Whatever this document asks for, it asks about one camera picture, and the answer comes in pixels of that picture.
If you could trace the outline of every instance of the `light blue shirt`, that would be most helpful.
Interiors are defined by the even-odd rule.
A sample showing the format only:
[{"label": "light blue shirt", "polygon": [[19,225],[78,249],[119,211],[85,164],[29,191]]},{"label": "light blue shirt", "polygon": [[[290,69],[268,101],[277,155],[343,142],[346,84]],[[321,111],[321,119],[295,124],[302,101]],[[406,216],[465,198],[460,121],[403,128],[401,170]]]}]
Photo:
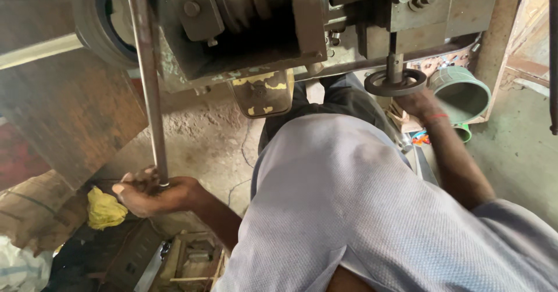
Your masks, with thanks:
[{"label": "light blue shirt", "polygon": [[262,152],[214,291],[325,291],[341,265],[376,291],[557,291],[558,234],[496,200],[469,212],[358,118],[312,114]]}]

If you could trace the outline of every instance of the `man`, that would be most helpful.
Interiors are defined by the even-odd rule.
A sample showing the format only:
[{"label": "man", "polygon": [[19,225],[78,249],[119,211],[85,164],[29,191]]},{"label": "man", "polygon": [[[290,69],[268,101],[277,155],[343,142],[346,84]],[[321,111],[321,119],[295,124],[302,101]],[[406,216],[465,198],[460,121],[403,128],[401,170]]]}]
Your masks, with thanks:
[{"label": "man", "polygon": [[558,290],[558,234],[496,198],[430,91],[396,101],[426,126],[442,188],[412,172],[354,75],[321,83],[323,105],[298,85],[266,120],[243,219],[194,178],[149,196],[128,174],[113,190],[138,216],[206,223],[232,252],[216,291]]}]

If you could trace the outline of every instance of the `green plastic bucket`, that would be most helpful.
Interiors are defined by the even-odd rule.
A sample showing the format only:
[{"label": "green plastic bucket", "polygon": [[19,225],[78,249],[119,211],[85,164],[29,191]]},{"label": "green plastic bucket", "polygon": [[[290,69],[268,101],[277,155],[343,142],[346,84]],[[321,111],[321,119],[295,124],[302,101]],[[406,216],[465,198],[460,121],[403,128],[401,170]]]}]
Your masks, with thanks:
[{"label": "green plastic bucket", "polygon": [[469,131],[469,124],[454,125],[454,130],[464,143],[470,141],[473,136],[471,131]]},{"label": "green plastic bucket", "polygon": [[464,67],[446,67],[430,77],[429,88],[452,124],[479,117],[490,104],[490,89]]}]

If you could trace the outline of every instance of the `red thread bracelet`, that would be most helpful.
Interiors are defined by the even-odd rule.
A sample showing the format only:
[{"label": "red thread bracelet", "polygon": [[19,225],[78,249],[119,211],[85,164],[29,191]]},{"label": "red thread bracelet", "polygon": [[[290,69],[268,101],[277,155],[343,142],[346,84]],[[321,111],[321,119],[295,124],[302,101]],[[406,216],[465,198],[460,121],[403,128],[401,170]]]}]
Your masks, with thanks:
[{"label": "red thread bracelet", "polygon": [[424,124],[429,123],[431,120],[435,119],[435,118],[440,118],[440,117],[449,117],[447,114],[445,113],[438,113],[438,114],[433,114],[431,116],[428,117],[424,117]]}]

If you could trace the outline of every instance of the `yellow cloth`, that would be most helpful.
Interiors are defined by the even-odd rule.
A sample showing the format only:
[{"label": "yellow cloth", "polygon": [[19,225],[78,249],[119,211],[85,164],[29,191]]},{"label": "yellow cloth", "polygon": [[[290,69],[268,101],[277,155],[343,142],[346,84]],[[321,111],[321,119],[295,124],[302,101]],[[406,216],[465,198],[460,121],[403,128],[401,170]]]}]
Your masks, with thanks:
[{"label": "yellow cloth", "polygon": [[87,224],[96,230],[114,227],[124,221],[128,209],[118,203],[112,195],[103,193],[98,187],[93,187],[87,193],[89,199],[89,220]]}]

